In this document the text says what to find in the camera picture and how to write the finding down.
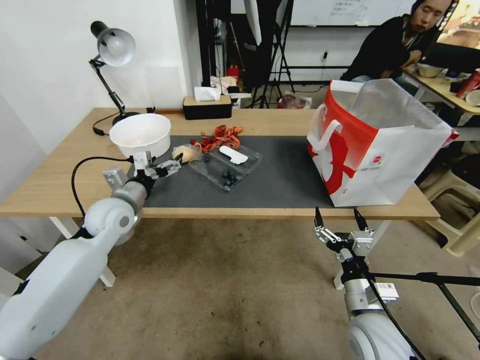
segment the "bowl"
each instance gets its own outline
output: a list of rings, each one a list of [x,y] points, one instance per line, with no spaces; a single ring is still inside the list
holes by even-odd
[[[170,148],[170,120],[155,113],[129,116],[110,129],[110,140],[125,157],[150,151],[159,157]]]
[[[465,98],[467,104],[472,106],[480,106],[480,90],[473,90],[468,93]]]
[[[417,67],[418,73],[424,78],[434,78],[444,70],[442,67],[436,67],[421,63],[418,63]]]

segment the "black table mat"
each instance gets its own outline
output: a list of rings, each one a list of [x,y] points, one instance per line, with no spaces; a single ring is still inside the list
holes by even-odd
[[[172,136],[173,147],[188,144],[194,136]],[[262,155],[262,160],[228,193],[186,164],[170,177],[157,180],[148,208],[333,208],[322,178],[307,151],[306,136],[240,136],[241,144]]]

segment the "black jacket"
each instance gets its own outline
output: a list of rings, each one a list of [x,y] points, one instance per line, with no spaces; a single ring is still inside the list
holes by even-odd
[[[396,70],[392,74],[395,78],[401,74],[400,66],[409,60],[411,51],[420,50],[425,54],[438,29],[433,27],[419,34],[407,49],[402,44],[405,17],[408,15],[393,17],[373,30],[341,80],[351,81],[361,75],[380,79],[384,70]]]

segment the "man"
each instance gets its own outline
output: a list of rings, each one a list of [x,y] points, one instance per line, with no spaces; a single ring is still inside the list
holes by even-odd
[[[396,78],[416,64],[430,45],[452,0],[416,0],[411,15],[393,17],[373,30],[341,80],[364,83]]]

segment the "shopping bag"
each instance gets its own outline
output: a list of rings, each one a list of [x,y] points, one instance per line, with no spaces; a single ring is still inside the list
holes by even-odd
[[[336,207],[393,205],[458,134],[391,79],[330,83],[307,135]]]

